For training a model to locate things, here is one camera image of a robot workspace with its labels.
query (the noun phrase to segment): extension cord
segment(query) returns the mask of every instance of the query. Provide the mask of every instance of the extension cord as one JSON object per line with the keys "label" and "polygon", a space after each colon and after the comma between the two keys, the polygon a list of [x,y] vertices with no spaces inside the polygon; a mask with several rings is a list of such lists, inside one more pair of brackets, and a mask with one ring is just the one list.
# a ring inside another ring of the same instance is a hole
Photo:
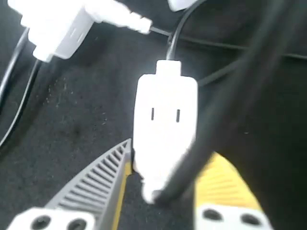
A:
{"label": "extension cord", "polygon": [[198,85],[181,76],[181,62],[159,60],[156,74],[138,82],[134,110],[134,169],[143,178],[142,196],[154,203],[196,135]]}

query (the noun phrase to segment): black cable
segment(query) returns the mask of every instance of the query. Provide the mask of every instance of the black cable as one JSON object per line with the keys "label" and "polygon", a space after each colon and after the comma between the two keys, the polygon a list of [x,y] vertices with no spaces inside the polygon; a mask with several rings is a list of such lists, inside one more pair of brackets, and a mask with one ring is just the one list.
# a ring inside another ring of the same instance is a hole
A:
{"label": "black cable", "polygon": [[216,80],[221,79],[222,77],[226,76],[228,73],[234,71],[237,66],[239,65],[240,60],[234,61],[230,63],[229,65],[219,69],[218,71],[212,73],[208,77],[204,77],[203,79],[198,81],[198,86],[203,87],[205,85],[208,85]]}
{"label": "black cable", "polygon": [[306,0],[271,0],[271,3],[250,49],[200,116],[202,120],[195,142],[165,189],[156,197],[156,203],[169,203],[179,197],[195,180],[212,152],[229,139],[272,75],[291,36],[307,13]]}
{"label": "black cable", "polygon": [[168,49],[166,53],[166,60],[173,60],[175,58],[175,52],[176,47],[179,39],[179,35],[181,34],[182,28],[187,22],[188,18],[191,16],[191,14],[200,6],[202,5],[206,0],[198,0],[195,2],[191,7],[187,8],[180,20],[178,21],[176,25],[176,29],[174,32],[170,35],[170,39],[168,41]]}
{"label": "black cable", "polygon": [[[152,32],[155,32],[155,33],[160,34],[160,35],[172,37],[171,32],[169,32],[167,30],[163,30],[163,29],[156,27],[156,26],[152,26],[150,28],[150,30]],[[211,42],[211,41],[208,41],[208,40],[193,38],[193,37],[189,37],[189,36],[185,36],[185,35],[180,35],[179,39],[186,41],[186,42],[190,42],[190,43],[200,45],[200,47],[207,46],[207,47],[215,47],[215,48],[236,50],[236,51],[244,51],[244,50],[248,49],[247,46],[232,45],[232,44],[221,43],[221,42]],[[295,54],[295,53],[286,53],[286,54],[283,54],[283,56],[286,57],[286,58],[293,58],[293,59],[299,59],[299,60],[307,61],[306,55]]]}
{"label": "black cable", "polygon": [[28,33],[29,33],[29,28],[26,28],[21,35],[14,52],[12,54],[12,57],[10,59],[10,62],[4,72],[3,78],[0,83],[0,109],[3,106],[3,98],[5,95],[5,92],[7,90],[8,83],[12,77],[12,73],[15,70],[16,63],[20,57],[21,52],[25,48],[25,45],[27,44],[28,41]]}
{"label": "black cable", "polygon": [[34,82],[36,80],[38,71],[39,71],[39,69],[41,67],[41,64],[42,64],[42,62],[40,60],[36,60],[34,66],[32,68],[32,71],[31,71],[31,74],[30,74],[27,86],[26,86],[24,94],[23,94],[23,98],[22,98],[22,100],[20,102],[20,105],[18,107],[16,115],[15,115],[15,117],[14,117],[14,119],[13,119],[13,121],[12,121],[10,127],[9,127],[9,129],[5,133],[5,135],[2,138],[2,140],[0,141],[0,149],[4,146],[4,144],[6,143],[8,138],[10,137],[10,135],[15,130],[16,125],[18,124],[18,121],[20,120],[20,118],[21,118],[21,116],[22,116],[22,114],[24,112],[24,109],[25,109],[25,107],[26,107],[26,105],[27,105],[27,103],[29,101],[29,96],[31,94],[31,91],[32,91]]}

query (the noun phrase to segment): plug slot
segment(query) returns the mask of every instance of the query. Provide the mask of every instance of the plug slot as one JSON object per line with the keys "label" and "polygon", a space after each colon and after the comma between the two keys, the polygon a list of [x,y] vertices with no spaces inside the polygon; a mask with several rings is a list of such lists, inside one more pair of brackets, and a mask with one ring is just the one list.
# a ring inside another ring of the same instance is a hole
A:
{"label": "plug slot", "polygon": [[177,109],[176,122],[179,123],[179,121],[180,121],[180,109]]}
{"label": "plug slot", "polygon": [[154,119],[154,108],[152,108],[152,121]]}

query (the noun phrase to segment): floor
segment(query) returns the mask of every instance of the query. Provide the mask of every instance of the floor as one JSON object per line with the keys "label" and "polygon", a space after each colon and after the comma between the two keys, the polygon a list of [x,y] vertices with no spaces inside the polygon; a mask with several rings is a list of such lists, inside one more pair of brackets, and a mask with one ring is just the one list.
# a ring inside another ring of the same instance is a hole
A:
{"label": "floor", "polygon": [[[124,0],[131,10],[172,29],[180,13],[166,0]],[[208,0],[187,23],[185,34],[246,45],[265,1]],[[0,2],[0,72],[20,34],[20,17]],[[307,24],[289,51],[307,55]],[[43,206],[66,182],[99,155],[132,137],[138,78],[154,73],[165,56],[166,38],[96,24],[69,60],[44,64],[21,123],[0,156],[0,228],[19,212]],[[196,79],[234,60],[239,53],[179,44],[183,74]],[[0,135],[20,102],[34,62],[29,45],[1,113]],[[307,156],[307,62],[285,59],[229,144],[220,152],[238,168],[275,229],[305,224]],[[220,82],[200,91],[200,109]],[[140,195],[140,178],[128,180],[119,230],[192,229],[191,205],[156,208]]]}

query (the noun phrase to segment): white power adapter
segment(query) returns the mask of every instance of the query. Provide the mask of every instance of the white power adapter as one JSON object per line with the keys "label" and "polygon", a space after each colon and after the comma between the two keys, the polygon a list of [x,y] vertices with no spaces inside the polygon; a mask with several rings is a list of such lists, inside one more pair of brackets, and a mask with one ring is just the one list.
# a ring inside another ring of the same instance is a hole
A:
{"label": "white power adapter", "polygon": [[33,56],[50,62],[53,56],[70,58],[94,22],[106,22],[148,34],[152,21],[131,12],[115,0],[8,0],[22,14],[29,41],[36,45]]}
{"label": "white power adapter", "polygon": [[134,110],[134,168],[143,178],[142,196],[154,202],[196,135],[198,85],[181,76],[181,62],[159,60],[156,74],[138,82]]}

